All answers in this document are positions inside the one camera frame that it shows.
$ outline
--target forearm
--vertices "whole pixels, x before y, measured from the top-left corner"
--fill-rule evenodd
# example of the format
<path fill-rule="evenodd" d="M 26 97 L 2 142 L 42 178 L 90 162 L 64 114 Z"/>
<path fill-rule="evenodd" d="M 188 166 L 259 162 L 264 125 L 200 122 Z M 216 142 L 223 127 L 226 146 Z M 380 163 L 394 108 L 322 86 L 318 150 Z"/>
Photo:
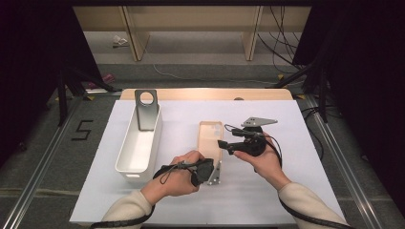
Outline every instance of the forearm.
<path fill-rule="evenodd" d="M 128 219 L 139 219 L 149 215 L 152 211 L 152 205 L 145 196 L 135 190 L 130 195 L 117 200 L 105 214 L 102 221 L 118 221 Z M 121 227 L 125 229 L 139 229 L 141 224 L 131 227 Z"/>
<path fill-rule="evenodd" d="M 348 225 L 307 187 L 291 182 L 279 190 L 280 200 L 289 208 L 305 216 Z M 300 229 L 325 228 L 294 218 Z"/>

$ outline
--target white plastic container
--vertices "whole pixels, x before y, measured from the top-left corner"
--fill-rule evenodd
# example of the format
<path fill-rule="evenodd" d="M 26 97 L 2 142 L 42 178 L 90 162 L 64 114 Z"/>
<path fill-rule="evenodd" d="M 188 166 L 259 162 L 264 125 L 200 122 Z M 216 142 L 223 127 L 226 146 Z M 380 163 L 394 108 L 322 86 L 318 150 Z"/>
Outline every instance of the white plastic container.
<path fill-rule="evenodd" d="M 155 171 L 162 127 L 159 108 L 153 131 L 140 131 L 137 112 L 133 115 L 116 163 L 116 170 L 128 182 L 146 183 L 151 180 Z"/>

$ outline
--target metal rail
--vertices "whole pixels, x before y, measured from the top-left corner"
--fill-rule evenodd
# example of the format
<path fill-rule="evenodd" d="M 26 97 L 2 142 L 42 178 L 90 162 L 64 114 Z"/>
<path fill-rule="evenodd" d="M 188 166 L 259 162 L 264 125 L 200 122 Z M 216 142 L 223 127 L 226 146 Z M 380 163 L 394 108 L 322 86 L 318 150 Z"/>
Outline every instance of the metal rail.
<path fill-rule="evenodd" d="M 318 106 L 315 99 L 311 95 L 308 96 L 307 103 L 310 107 Z M 361 188 L 361 185 L 358 182 L 357 177 L 355 176 L 350 164 L 346 160 L 345 155 L 341 151 L 339 144 L 334 138 L 328 123 L 325 123 L 319 114 L 315 114 L 314 116 L 316 123 L 321 130 L 322 136 L 324 137 L 330 148 L 331 154 L 336 161 L 337 167 L 342 173 L 343 179 L 345 179 L 346 181 L 349 191 L 352 194 L 352 198 L 356 203 L 358 210 L 360 211 L 360 214 L 367 225 L 367 228 L 382 229 L 383 227 L 380 220 L 378 219 L 378 216 L 375 213 L 372 204 L 369 202 L 366 194 Z"/>
<path fill-rule="evenodd" d="M 76 97 L 73 100 L 72 108 L 69 112 L 69 115 L 67 116 L 65 122 L 57 128 L 55 134 L 53 135 L 53 139 L 48 145 L 47 150 L 45 151 L 38 165 L 36 166 L 36 169 L 33 172 L 30 181 L 28 182 L 23 192 L 21 193 L 20 197 L 18 198 L 13 208 L 11 209 L 10 215 L 6 220 L 6 223 L 3 225 L 3 229 L 18 228 L 21 220 L 23 219 L 25 213 L 27 212 L 32 202 L 36 189 L 38 188 L 39 184 L 41 183 L 43 177 L 45 176 L 48 170 L 48 167 L 53 161 L 53 156 L 55 155 L 55 152 L 57 151 L 60 142 L 63 139 L 63 136 L 65 135 L 66 129 L 69 126 L 70 120 L 74 115 L 78 105 L 80 104 L 81 99 L 82 99 L 81 97 Z"/>

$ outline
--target black strap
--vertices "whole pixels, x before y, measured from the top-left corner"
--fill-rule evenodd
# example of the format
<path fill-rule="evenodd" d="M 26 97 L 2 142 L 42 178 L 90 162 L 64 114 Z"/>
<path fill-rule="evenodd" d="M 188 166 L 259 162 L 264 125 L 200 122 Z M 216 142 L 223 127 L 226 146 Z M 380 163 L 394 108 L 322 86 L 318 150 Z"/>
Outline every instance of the black strap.
<path fill-rule="evenodd" d="M 148 220 L 152 216 L 152 213 L 154 211 L 155 211 L 155 205 L 152 206 L 152 211 L 147 216 L 143 216 L 138 219 L 95 222 L 90 226 L 90 228 L 115 228 L 115 227 L 127 227 L 127 226 L 138 225 L 138 224 L 144 223 L 146 220 Z"/>
<path fill-rule="evenodd" d="M 279 163 L 280 163 L 280 167 L 281 168 L 283 168 L 283 158 L 282 158 L 282 155 L 281 155 L 281 150 L 280 150 L 280 152 L 273 146 L 273 144 L 271 144 L 269 141 L 267 141 L 266 140 L 266 144 L 271 148 L 271 149 L 273 149 L 273 151 L 276 153 L 276 156 L 277 156 L 277 158 L 278 158 L 278 160 L 279 160 Z"/>
<path fill-rule="evenodd" d="M 336 228 L 336 229 L 354 229 L 354 227 L 351 227 L 351 226 L 346 225 L 346 224 L 306 216 L 304 214 L 301 214 L 301 213 L 289 208 L 288 206 L 286 206 L 285 203 L 283 203 L 282 200 L 280 200 L 280 202 L 281 202 L 281 205 L 283 205 L 283 207 L 286 209 L 286 211 L 288 211 L 292 216 L 294 216 L 296 218 L 299 218 L 299 219 L 301 219 L 303 221 L 307 221 L 307 222 L 317 224 L 317 225 L 321 225 L 321 226 L 327 226 L 327 227 L 331 227 L 331 228 Z"/>
<path fill-rule="evenodd" d="M 161 166 L 161 168 L 153 175 L 152 179 L 154 179 L 154 178 L 168 172 L 171 169 L 174 169 L 175 167 L 177 167 L 177 164 Z"/>

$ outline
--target gray metal bracket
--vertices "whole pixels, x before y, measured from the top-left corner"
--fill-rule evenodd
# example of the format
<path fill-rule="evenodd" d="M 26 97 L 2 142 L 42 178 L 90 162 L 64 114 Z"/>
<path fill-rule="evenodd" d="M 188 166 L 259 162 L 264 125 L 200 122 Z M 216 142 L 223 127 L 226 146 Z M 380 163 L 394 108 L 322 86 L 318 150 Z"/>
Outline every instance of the gray metal bracket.
<path fill-rule="evenodd" d="M 144 93 L 152 95 L 150 103 L 144 103 L 140 96 Z M 136 110 L 138 119 L 138 128 L 140 131 L 154 131 L 156 119 L 159 113 L 158 94 L 156 90 L 144 89 L 135 90 Z"/>
<path fill-rule="evenodd" d="M 277 122 L 278 121 L 276 119 L 250 117 L 241 126 L 243 126 L 243 127 L 258 127 L 258 126 L 264 126 L 264 125 L 268 125 L 268 124 L 274 124 L 274 123 L 277 123 Z"/>
<path fill-rule="evenodd" d="M 217 166 L 214 166 L 214 171 L 212 171 L 211 177 L 209 178 L 207 184 L 208 185 L 213 185 L 213 184 L 220 184 L 220 174 L 221 174 L 221 164 L 223 162 L 220 160 L 217 163 Z"/>

